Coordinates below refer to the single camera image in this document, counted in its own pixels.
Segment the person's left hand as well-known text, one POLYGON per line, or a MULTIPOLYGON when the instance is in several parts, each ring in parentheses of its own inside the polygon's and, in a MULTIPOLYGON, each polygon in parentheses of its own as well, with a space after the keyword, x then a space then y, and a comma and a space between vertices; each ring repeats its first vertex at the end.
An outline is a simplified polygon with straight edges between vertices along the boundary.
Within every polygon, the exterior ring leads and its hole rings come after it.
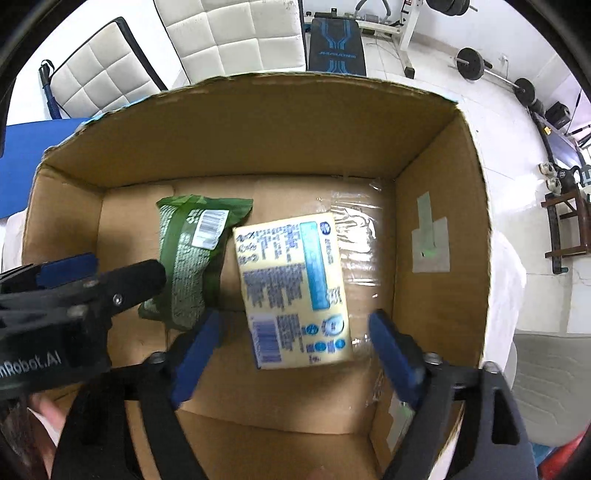
POLYGON ((30 395, 25 404, 31 435, 29 444, 37 462, 26 479, 50 479, 66 413, 45 393, 30 395))

